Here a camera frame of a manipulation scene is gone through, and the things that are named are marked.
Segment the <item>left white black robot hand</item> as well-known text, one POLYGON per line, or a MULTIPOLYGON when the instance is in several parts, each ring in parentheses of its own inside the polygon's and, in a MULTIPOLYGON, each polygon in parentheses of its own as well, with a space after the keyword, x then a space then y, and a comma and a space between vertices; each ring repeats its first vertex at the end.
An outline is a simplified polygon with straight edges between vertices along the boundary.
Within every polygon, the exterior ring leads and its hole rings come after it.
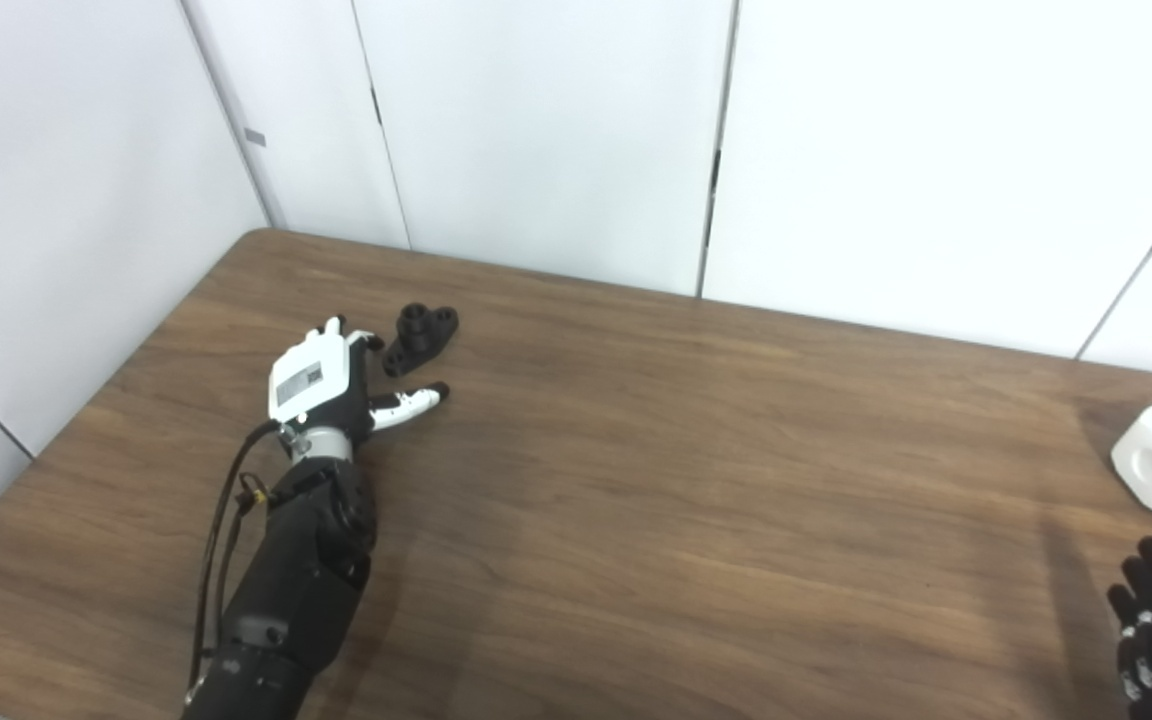
POLYGON ((343 316, 332 316, 271 365, 268 418, 293 464, 351 462, 376 430, 399 427, 448 400, 445 382, 371 395, 369 359, 385 348, 374 333, 348 331, 343 316))

